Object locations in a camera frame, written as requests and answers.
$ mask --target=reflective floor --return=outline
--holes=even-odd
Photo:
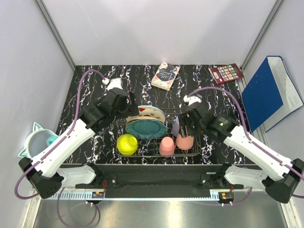
[[[244,197],[238,192],[236,200]],[[79,201],[60,202],[63,219],[70,225],[86,225],[94,209]],[[205,206],[200,202],[104,201],[98,204],[95,228],[286,228],[279,203],[263,192],[253,192],[241,205]],[[35,228],[65,228],[58,220],[55,200],[42,200]]]

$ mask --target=plate with red pattern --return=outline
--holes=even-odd
[[[159,108],[148,105],[142,105],[142,106],[138,106],[138,109],[139,109],[139,115],[126,118],[127,122],[131,121],[132,119],[138,118],[140,116],[155,118],[162,123],[165,122],[166,119],[165,113],[163,113],[163,111],[160,110]]]

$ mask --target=metal wire rack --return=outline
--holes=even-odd
[[[185,109],[180,109],[180,108],[164,108],[161,109],[165,115],[166,115],[166,120],[165,120],[165,126],[167,127],[167,133],[163,136],[169,136],[171,137],[173,140],[175,140],[175,136],[172,135],[172,127],[173,127],[173,123],[175,118],[177,117],[178,114],[180,113],[184,113]],[[123,134],[127,134],[126,132],[126,120],[119,120],[118,122],[118,126],[121,126],[121,128],[118,129],[117,131],[117,139],[119,136],[123,135]],[[150,157],[150,158],[155,158],[155,157],[164,157],[159,153],[159,146],[160,143],[162,141],[162,138],[154,138],[154,139],[137,139],[138,140],[138,149],[137,151],[132,154],[132,155],[123,155],[121,154],[117,147],[115,148],[115,152],[117,155],[121,156],[121,157]],[[200,137],[195,136],[194,137],[194,143],[193,146],[189,149],[189,150],[181,150],[178,147],[175,147],[175,151],[174,154],[172,155],[172,157],[191,157],[191,156],[195,156],[198,155],[201,152],[201,144],[200,144]]]

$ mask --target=white paper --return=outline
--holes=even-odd
[[[268,57],[268,63],[280,92],[283,106],[264,122],[266,132],[291,112],[303,106],[301,97],[292,83],[291,78],[288,76],[282,59],[280,57]]]

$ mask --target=pink cup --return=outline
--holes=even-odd
[[[174,141],[170,137],[164,137],[160,144],[160,154],[162,156],[170,157],[174,154]]]
[[[194,137],[187,136],[186,138],[182,138],[181,134],[179,134],[176,138],[176,145],[181,150],[189,150],[193,146]]]

